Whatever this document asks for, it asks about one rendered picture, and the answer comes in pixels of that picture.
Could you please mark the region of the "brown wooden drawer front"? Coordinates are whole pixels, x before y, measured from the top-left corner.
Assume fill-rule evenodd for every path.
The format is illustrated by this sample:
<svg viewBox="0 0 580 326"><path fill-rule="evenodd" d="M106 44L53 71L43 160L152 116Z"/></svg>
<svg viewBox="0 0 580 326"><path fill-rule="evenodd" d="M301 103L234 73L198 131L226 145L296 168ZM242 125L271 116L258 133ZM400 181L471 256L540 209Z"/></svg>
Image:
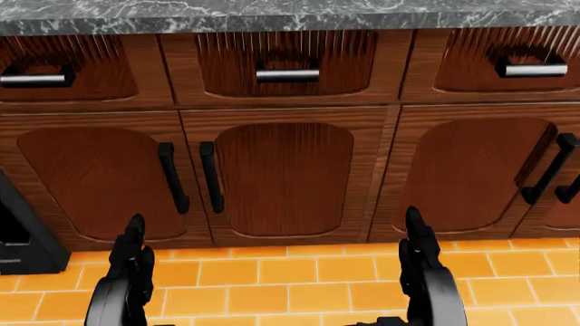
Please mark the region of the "brown wooden drawer front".
<svg viewBox="0 0 580 326"><path fill-rule="evenodd" d="M182 107L382 105L397 102L409 30L161 34ZM317 61L319 82L257 83L256 65L300 69Z"/></svg>
<svg viewBox="0 0 580 326"><path fill-rule="evenodd" d="M0 104L129 108L173 102L155 34L0 37Z"/></svg>
<svg viewBox="0 0 580 326"><path fill-rule="evenodd" d="M562 78L499 78L502 57L539 64L559 56ZM404 102L580 100L580 26L419 29L401 86Z"/></svg>

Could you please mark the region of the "grey marble countertop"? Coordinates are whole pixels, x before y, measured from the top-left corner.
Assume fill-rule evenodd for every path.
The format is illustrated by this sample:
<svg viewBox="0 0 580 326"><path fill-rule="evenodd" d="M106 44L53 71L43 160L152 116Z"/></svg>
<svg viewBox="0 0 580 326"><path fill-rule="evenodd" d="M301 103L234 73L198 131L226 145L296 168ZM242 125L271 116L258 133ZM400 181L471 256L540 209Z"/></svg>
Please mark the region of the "grey marble countertop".
<svg viewBox="0 0 580 326"><path fill-rule="evenodd" d="M0 0L0 36L580 25L580 0Z"/></svg>

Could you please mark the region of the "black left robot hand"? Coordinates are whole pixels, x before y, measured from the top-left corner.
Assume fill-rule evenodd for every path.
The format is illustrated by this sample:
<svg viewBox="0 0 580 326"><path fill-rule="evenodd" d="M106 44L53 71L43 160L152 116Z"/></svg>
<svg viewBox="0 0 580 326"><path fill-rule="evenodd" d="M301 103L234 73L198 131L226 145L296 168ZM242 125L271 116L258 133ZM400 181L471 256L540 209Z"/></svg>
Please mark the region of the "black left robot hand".
<svg viewBox="0 0 580 326"><path fill-rule="evenodd" d="M83 326L147 326L155 254L144 235L145 220L137 214L114 242L110 268L96 284Z"/></svg>

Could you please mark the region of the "brown wooden cabinet door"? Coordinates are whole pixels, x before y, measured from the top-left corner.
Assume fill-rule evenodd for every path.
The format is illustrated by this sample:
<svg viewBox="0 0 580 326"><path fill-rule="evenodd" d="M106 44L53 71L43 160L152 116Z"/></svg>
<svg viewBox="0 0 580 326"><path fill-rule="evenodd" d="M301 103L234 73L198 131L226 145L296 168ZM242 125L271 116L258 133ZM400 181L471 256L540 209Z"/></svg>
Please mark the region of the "brown wooden cabinet door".
<svg viewBox="0 0 580 326"><path fill-rule="evenodd" d="M533 187L559 151L557 144L546 149L534 170L523 184ZM580 235L580 192L571 203L561 203L555 194L556 187L569 186L580 175L580 147L556 174L555 178L534 205L521 200L525 214L518 222L511 238L566 238Z"/></svg>
<svg viewBox="0 0 580 326"><path fill-rule="evenodd" d="M511 238L520 190L562 132L580 140L580 102L403 106L369 241L402 238L409 206L441 240Z"/></svg>
<svg viewBox="0 0 580 326"><path fill-rule="evenodd" d="M176 210L158 157L174 145L189 210ZM176 111L0 115L0 170L71 252L111 249L132 216L156 249L213 244Z"/></svg>
<svg viewBox="0 0 580 326"><path fill-rule="evenodd" d="M399 112L393 106L182 111L214 244L360 241L375 172ZM215 145L221 214L210 204L202 141Z"/></svg>

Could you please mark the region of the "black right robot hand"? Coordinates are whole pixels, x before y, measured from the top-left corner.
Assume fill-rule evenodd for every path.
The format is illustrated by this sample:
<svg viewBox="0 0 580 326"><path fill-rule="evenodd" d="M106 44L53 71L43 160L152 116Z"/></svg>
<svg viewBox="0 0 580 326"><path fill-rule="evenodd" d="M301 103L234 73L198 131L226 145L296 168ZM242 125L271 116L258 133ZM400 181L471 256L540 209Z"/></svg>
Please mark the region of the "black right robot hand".
<svg viewBox="0 0 580 326"><path fill-rule="evenodd" d="M405 213L407 237L399 242L400 283L409 298L409 326L468 326L464 303L440 245L415 206Z"/></svg>

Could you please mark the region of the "black kitchen appliance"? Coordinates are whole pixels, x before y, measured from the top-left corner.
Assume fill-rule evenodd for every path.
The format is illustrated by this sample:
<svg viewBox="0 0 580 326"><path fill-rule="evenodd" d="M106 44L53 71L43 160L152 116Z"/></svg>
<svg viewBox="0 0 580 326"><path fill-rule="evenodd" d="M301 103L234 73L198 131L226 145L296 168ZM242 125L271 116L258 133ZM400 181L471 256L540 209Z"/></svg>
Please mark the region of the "black kitchen appliance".
<svg viewBox="0 0 580 326"><path fill-rule="evenodd" d="M0 274L65 271L71 253L0 170Z"/></svg>

